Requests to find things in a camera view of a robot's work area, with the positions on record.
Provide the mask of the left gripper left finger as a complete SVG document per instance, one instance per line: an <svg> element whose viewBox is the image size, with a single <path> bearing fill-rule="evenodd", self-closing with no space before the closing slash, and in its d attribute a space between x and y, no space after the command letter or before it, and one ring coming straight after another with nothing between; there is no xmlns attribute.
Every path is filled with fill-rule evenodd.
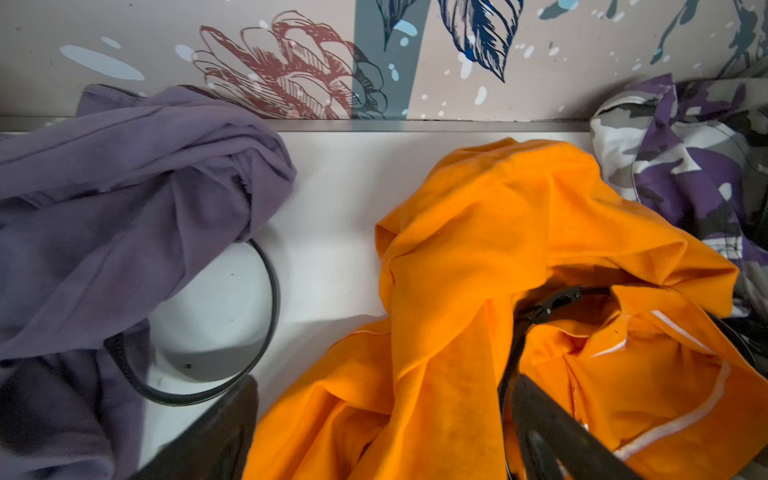
<svg viewBox="0 0 768 480"><path fill-rule="evenodd" d="M258 385L254 378L248 376L225 393L132 478L242 478L256 426L258 407Z"/></svg>

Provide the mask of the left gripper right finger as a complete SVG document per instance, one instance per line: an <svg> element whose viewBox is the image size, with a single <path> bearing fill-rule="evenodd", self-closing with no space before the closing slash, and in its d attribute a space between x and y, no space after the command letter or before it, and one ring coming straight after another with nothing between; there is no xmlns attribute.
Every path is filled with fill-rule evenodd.
<svg viewBox="0 0 768 480"><path fill-rule="evenodd" d="M528 479L638 479L533 380L519 376L511 414Z"/></svg>

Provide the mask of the black leather belt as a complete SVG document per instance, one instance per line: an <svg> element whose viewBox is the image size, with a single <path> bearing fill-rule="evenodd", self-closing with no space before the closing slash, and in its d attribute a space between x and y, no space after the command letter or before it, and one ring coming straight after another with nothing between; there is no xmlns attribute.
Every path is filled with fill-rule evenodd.
<svg viewBox="0 0 768 480"><path fill-rule="evenodd" d="M223 395L265 355L280 318L281 291L277 272L255 241L232 245L178 293L149 316L150 346L161 368L206 390L173 393L152 386L134 368L125 333L104 347L131 387L146 400L186 407Z"/></svg>

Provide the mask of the orange trousers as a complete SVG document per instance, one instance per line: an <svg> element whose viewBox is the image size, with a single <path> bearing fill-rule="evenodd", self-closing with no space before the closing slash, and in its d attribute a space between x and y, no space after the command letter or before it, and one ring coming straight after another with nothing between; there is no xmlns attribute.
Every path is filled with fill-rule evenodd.
<svg viewBox="0 0 768 480"><path fill-rule="evenodd" d="M386 317L258 423L248 479L521 474L497 389L515 314L608 287L527 333L528 376L648 479L728 479L767 444L767 381L717 325L736 267L620 197L563 142L460 149L376 228Z"/></svg>

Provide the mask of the lavender purple trousers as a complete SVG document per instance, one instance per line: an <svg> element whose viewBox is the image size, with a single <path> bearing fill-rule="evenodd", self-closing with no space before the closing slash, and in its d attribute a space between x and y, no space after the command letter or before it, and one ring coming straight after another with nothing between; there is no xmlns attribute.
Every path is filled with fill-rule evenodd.
<svg viewBox="0 0 768 480"><path fill-rule="evenodd" d="M249 241L297 176L255 113L196 89L86 87L76 116L1 138L1 475L126 479L150 314Z"/></svg>

